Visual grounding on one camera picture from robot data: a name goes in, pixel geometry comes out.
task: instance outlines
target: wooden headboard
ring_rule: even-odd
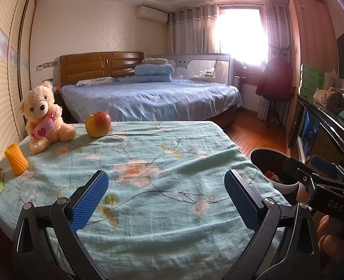
[[[102,77],[134,75],[134,68],[141,64],[143,52],[104,51],[60,56],[62,86],[80,80]]]

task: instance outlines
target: human hand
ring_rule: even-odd
[[[329,216],[324,216],[318,227],[318,233],[324,233],[327,228]],[[318,241],[319,249],[323,249],[325,253],[334,261],[338,261],[344,254],[344,240],[334,235],[324,235]]]

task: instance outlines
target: blue bedsheet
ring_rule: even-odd
[[[66,85],[61,94],[81,123],[98,111],[108,112],[116,122],[199,121],[242,104],[240,93],[233,86],[185,79],[134,83],[132,78],[124,78],[108,85]]]
[[[109,279],[221,279],[254,234],[225,190],[229,169],[263,197],[287,204],[212,122],[117,122],[100,139],[90,138],[83,124],[74,127],[74,140],[41,154],[31,155],[29,137],[23,140],[29,168],[20,176],[6,158],[0,162],[0,227],[12,238],[23,203],[50,205],[104,170],[108,190],[77,234]]]

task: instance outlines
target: stuffed toy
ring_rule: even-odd
[[[20,110],[27,118],[26,130],[31,137],[29,150],[33,154],[47,150],[52,143],[71,141],[76,136],[75,129],[63,122],[62,108],[54,104],[52,84],[48,81],[27,93]]]
[[[323,89],[316,91],[313,95],[313,100],[336,114],[344,110],[343,94],[333,87],[330,87],[327,91]]]
[[[197,75],[193,76],[193,78],[197,78],[198,81],[199,80],[210,81],[210,80],[215,78],[215,68],[214,67],[211,69],[200,70],[199,72],[200,72],[199,76],[197,76]]]

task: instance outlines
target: wooden floor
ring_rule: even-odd
[[[240,148],[246,157],[254,148],[268,147],[286,153],[286,130],[280,125],[267,123],[256,118],[257,113],[240,108],[234,124],[224,128],[224,132]]]

